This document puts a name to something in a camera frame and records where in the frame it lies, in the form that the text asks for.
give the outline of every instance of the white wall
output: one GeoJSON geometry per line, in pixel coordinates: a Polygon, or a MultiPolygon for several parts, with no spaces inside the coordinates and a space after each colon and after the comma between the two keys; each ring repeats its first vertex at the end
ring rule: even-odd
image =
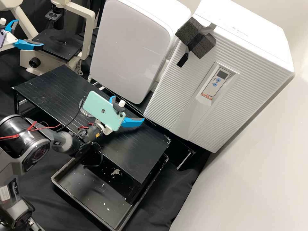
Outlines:
{"type": "Polygon", "coordinates": [[[179,2],[186,5],[192,13],[195,12],[201,0],[178,0],[179,2]]]}
{"type": "Polygon", "coordinates": [[[203,170],[170,230],[308,230],[308,1],[236,2],[284,28],[297,75],[203,170]]]}

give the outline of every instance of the white knob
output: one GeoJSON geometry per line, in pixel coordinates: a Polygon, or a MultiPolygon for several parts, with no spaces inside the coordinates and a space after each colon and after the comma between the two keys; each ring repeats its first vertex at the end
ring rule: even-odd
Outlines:
{"type": "Polygon", "coordinates": [[[5,26],[6,24],[6,19],[5,18],[0,18],[0,24],[5,26]]]}
{"type": "Polygon", "coordinates": [[[125,101],[124,101],[124,100],[121,100],[121,101],[119,102],[119,106],[120,106],[120,107],[124,107],[124,106],[125,106],[125,101]]]}

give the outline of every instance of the red wire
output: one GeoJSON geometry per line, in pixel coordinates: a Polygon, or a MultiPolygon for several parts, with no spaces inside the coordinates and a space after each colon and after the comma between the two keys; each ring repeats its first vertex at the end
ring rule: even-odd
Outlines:
{"type": "Polygon", "coordinates": [[[42,128],[37,128],[37,129],[30,130],[30,132],[34,132],[34,131],[42,130],[42,129],[46,129],[46,128],[57,128],[57,127],[59,127],[60,125],[62,125],[62,124],[58,124],[57,126],[54,126],[54,127],[42,127],[42,128]]]}
{"type": "MultiPolygon", "coordinates": [[[[27,130],[29,131],[31,128],[34,127],[34,125],[37,123],[37,121],[34,121],[30,127],[27,128],[27,130]]],[[[15,135],[11,135],[11,136],[4,136],[4,137],[0,137],[0,140],[2,139],[7,139],[7,138],[18,138],[19,134],[15,134],[15,135]]]]}
{"type": "Polygon", "coordinates": [[[81,126],[81,127],[78,128],[78,130],[79,130],[79,129],[88,129],[88,128],[89,128],[89,127],[81,126]]]}
{"type": "Polygon", "coordinates": [[[34,127],[34,125],[37,123],[37,121],[34,121],[32,124],[31,124],[31,126],[30,127],[28,127],[28,131],[30,131],[31,130],[31,128],[33,128],[34,127]]]}
{"type": "MultiPolygon", "coordinates": [[[[54,127],[42,127],[42,128],[32,129],[32,128],[35,126],[36,123],[37,123],[37,121],[34,121],[33,124],[31,124],[31,126],[27,128],[27,130],[30,131],[30,132],[34,132],[34,131],[37,131],[37,130],[42,130],[42,129],[47,129],[47,128],[57,128],[57,127],[59,127],[60,125],[62,125],[62,124],[58,124],[57,126],[54,126],[54,127]]],[[[87,128],[89,128],[89,127],[81,126],[81,127],[79,127],[78,129],[81,129],[81,128],[87,129],[87,128]]],[[[7,138],[18,138],[18,137],[19,137],[19,134],[15,134],[15,135],[12,135],[12,136],[0,137],[0,140],[1,140],[1,139],[7,139],[7,138]]]]}

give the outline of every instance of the white appliance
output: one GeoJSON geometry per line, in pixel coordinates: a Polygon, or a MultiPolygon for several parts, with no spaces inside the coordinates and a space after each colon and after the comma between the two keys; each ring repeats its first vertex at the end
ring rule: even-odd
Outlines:
{"type": "Polygon", "coordinates": [[[176,0],[107,0],[94,49],[90,77],[139,104],[191,17],[176,0]]]}
{"type": "Polygon", "coordinates": [[[176,64],[179,42],[144,116],[216,152],[294,75],[288,41],[273,23],[229,0],[202,0],[193,17],[217,27],[216,46],[176,64]]]}

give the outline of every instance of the ribbed white panel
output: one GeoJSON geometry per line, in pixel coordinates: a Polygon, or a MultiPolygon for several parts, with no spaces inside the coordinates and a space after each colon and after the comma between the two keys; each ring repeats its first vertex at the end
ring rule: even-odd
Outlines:
{"type": "Polygon", "coordinates": [[[179,68],[176,64],[185,49],[186,46],[179,42],[144,112],[146,118],[167,129],[171,129],[213,65],[210,62],[195,63],[194,59],[197,57],[191,52],[188,61],[179,68]]]}
{"type": "Polygon", "coordinates": [[[216,46],[208,54],[198,59],[190,52],[182,68],[176,64],[185,45],[178,44],[144,113],[171,129],[215,61],[238,72],[236,82],[228,85],[225,94],[190,131],[189,140],[211,152],[216,152],[293,74],[216,33],[214,37],[216,46]]]}

